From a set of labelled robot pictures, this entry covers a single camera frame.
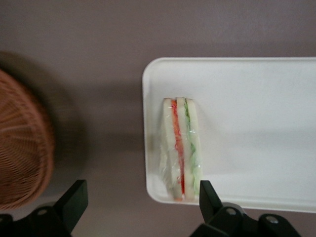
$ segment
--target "plastic wrap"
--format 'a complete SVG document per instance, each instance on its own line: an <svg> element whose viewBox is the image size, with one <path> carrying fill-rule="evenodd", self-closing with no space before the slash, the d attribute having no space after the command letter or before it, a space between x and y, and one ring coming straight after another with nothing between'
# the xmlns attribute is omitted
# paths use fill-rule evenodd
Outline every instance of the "plastic wrap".
<svg viewBox="0 0 316 237"><path fill-rule="evenodd" d="M160 173L175 200L194 200L202 176L198 118L192 99L163 100Z"/></svg>

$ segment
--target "black clamp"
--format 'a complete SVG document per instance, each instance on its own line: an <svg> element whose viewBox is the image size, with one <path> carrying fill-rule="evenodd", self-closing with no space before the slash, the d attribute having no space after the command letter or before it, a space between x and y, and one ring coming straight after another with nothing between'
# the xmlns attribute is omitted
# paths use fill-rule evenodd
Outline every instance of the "black clamp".
<svg viewBox="0 0 316 237"><path fill-rule="evenodd" d="M300 237L283 217L264 214L256 221L232 203L222 203L209 181L201 181L199 206L205 224L191 237Z"/></svg>
<svg viewBox="0 0 316 237"><path fill-rule="evenodd" d="M53 205L40 207L21 220L0 215L1 237L71 237L88 206L87 182L77 180Z"/></svg>

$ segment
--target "wicker basket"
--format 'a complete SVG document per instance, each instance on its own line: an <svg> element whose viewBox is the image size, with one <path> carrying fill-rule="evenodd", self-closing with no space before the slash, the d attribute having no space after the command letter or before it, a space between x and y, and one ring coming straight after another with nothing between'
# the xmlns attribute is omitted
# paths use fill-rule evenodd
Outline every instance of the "wicker basket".
<svg viewBox="0 0 316 237"><path fill-rule="evenodd" d="M53 172L53 129L45 109L0 70L0 209L34 201Z"/></svg>

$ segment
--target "screw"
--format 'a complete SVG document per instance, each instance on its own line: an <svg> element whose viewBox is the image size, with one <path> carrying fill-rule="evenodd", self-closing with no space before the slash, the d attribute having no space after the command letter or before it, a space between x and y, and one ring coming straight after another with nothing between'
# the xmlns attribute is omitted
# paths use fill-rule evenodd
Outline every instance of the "screw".
<svg viewBox="0 0 316 237"><path fill-rule="evenodd" d="M44 215L46 213L47 213L47 210L45 210L45 209L39 210L38 211L38 216L42 216L42 215Z"/></svg>
<svg viewBox="0 0 316 237"><path fill-rule="evenodd" d="M275 218L274 216L267 216L266 219L268 221L270 221L270 223L272 223L272 224L277 224L278 223L277 218Z"/></svg>
<svg viewBox="0 0 316 237"><path fill-rule="evenodd" d="M232 216L235 216L237 214L237 212L232 208L227 208L226 212Z"/></svg>

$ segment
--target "rectangular tray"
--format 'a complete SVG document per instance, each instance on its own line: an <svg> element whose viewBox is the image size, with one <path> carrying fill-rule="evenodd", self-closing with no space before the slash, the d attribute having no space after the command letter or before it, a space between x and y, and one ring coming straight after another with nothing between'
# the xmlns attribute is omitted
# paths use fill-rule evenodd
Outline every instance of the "rectangular tray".
<svg viewBox="0 0 316 237"><path fill-rule="evenodd" d="M148 194L177 202L158 173L162 100L188 97L203 179L244 208L316 212L316 58L160 58L143 74Z"/></svg>

